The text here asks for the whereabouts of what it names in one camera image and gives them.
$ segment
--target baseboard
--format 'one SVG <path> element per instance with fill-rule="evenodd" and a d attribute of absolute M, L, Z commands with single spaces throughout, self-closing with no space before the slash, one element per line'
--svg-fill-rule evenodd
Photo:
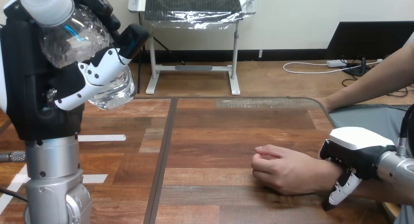
<path fill-rule="evenodd" d="M 238 61 L 310 61 L 324 60 L 326 49 L 288 49 L 263 50 L 259 57 L 259 50 L 239 50 Z M 232 61 L 232 50 L 195 50 L 195 51 L 155 51 L 157 63 L 164 62 L 223 62 Z M 141 53 L 142 62 L 150 63 L 149 51 Z"/>

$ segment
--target white wall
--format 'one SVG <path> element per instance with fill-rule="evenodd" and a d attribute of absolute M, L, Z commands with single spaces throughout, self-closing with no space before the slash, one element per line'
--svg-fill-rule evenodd
<path fill-rule="evenodd" d="M 138 15 L 127 9 L 128 0 L 109 1 L 121 30 L 138 22 Z M 240 24 L 240 49 L 326 48 L 340 21 L 373 20 L 414 20 L 414 0 L 257 0 L 256 15 Z M 232 28 L 155 30 L 171 50 L 232 49 L 232 34 Z"/>

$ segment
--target robotic hand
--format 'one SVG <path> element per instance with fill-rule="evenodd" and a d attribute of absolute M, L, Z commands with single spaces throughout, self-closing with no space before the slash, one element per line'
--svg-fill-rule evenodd
<path fill-rule="evenodd" d="M 398 147 L 391 140 L 360 127 L 343 127 L 331 132 L 319 157 L 338 163 L 345 172 L 324 201 L 324 210 L 335 208 L 362 180 L 369 179 L 392 183 L 414 200 L 414 159 L 405 157 L 408 118 L 413 109 L 414 104 L 402 121 Z"/>
<path fill-rule="evenodd" d="M 122 34 L 107 0 L 73 0 L 89 7 L 114 46 L 61 69 L 41 51 L 38 29 L 20 0 L 5 5 L 0 25 L 0 108 L 25 141 L 25 155 L 6 153 L 1 162 L 27 162 L 26 224 L 88 224 L 92 201 L 83 186 L 78 133 L 84 103 L 104 89 L 140 51 L 149 34 L 136 24 Z"/>

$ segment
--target tape strip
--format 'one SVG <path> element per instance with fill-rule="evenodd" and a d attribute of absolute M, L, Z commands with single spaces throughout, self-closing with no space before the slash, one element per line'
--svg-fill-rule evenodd
<path fill-rule="evenodd" d="M 79 142 L 125 141 L 125 135 L 79 135 Z"/>
<path fill-rule="evenodd" d="M 27 176 L 27 166 L 24 165 L 23 168 L 20 170 L 20 172 L 17 175 L 21 175 L 21 176 L 26 175 Z M 11 183 L 7 189 L 17 192 L 20 189 L 21 185 L 23 185 L 23 183 Z M 5 194 L 1 195 L 1 197 L 0 197 L 0 214 L 6 209 L 7 205 L 12 200 L 12 198 L 13 197 L 9 196 L 9 195 L 5 195 Z"/>
<path fill-rule="evenodd" d="M 83 183 L 104 183 L 108 177 L 107 174 L 86 174 L 83 176 Z M 14 177 L 8 190 L 17 192 L 20 187 L 28 182 L 30 178 L 27 176 L 27 165 L 24 165 L 20 172 Z M 7 205 L 12 200 L 12 196 L 2 194 L 0 197 L 0 215 L 6 209 Z"/>

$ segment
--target plastic water bottle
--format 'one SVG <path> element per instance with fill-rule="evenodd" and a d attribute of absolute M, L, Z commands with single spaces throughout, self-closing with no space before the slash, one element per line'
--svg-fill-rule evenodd
<path fill-rule="evenodd" d="M 96 15 L 73 0 L 21 0 L 21 3 L 41 27 L 42 51 L 56 68 L 85 61 L 113 42 Z M 89 101 L 101 109 L 111 109 L 130 102 L 134 95 L 135 85 L 127 66 Z"/>

